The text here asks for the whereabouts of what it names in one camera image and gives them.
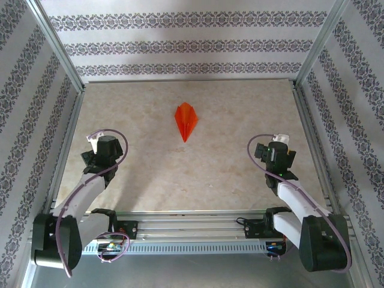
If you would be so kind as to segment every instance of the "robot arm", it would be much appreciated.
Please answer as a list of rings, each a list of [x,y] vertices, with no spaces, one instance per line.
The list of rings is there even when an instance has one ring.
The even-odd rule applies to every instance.
[[[299,249],[302,264],[308,271],[343,269],[349,255],[324,217],[337,229],[350,252],[346,220],[316,203],[288,170],[296,155],[295,151],[288,150],[288,141],[288,135],[279,134],[273,136],[268,146],[257,144],[255,157],[266,163],[266,169],[262,169],[266,173],[266,184],[289,209],[267,209],[264,225],[255,229],[269,231],[270,235],[285,235]]]
[[[92,150],[82,153],[86,168],[78,185],[51,213],[38,214],[34,220],[31,260],[36,265],[63,268],[55,240],[55,227],[64,204],[71,197],[73,198],[67,204],[60,225],[62,248],[70,269],[77,265],[83,248],[89,242],[103,232],[114,232],[117,217],[112,210],[93,210],[85,221],[80,221],[91,203],[115,177],[117,166],[112,167],[122,156],[122,148],[117,138],[104,136],[103,133],[98,133],[96,137],[90,138],[88,141],[92,144]],[[73,196],[83,184],[85,184],[84,187]]]

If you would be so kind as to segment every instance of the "white wall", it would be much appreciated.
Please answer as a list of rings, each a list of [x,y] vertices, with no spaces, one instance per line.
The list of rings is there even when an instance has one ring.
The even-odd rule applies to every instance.
[[[301,88],[375,287],[384,286],[383,2],[349,2]]]
[[[0,18],[0,287],[13,287],[77,92],[24,1],[0,0]]]
[[[42,0],[84,81],[294,79],[334,0]]]

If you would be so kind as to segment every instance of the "beige stone surface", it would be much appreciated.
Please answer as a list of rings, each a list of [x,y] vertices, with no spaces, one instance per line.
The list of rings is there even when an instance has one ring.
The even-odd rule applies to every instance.
[[[186,143],[174,114],[190,103],[199,117]],[[93,208],[117,211],[265,209],[284,205],[246,153],[261,133],[290,135],[292,171],[324,200],[287,80],[101,83],[87,86],[58,202],[80,179],[85,136],[99,128],[123,132],[130,143],[115,179]],[[259,140],[267,144],[268,138]],[[256,147],[253,143],[252,153]]]

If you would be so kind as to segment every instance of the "gray metal floor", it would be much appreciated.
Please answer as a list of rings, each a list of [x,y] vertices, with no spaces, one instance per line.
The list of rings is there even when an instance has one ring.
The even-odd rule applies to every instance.
[[[293,251],[280,262],[262,254],[125,256],[101,263],[84,255],[68,279],[64,270],[38,267],[32,287],[255,287],[255,288],[345,288],[346,274],[330,271],[309,273]]]

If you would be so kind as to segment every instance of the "paper origami bird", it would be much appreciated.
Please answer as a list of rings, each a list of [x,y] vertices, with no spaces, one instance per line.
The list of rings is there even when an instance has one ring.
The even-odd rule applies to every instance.
[[[181,137],[183,141],[186,142],[198,121],[193,107],[186,102],[182,103],[176,110],[175,119]]]

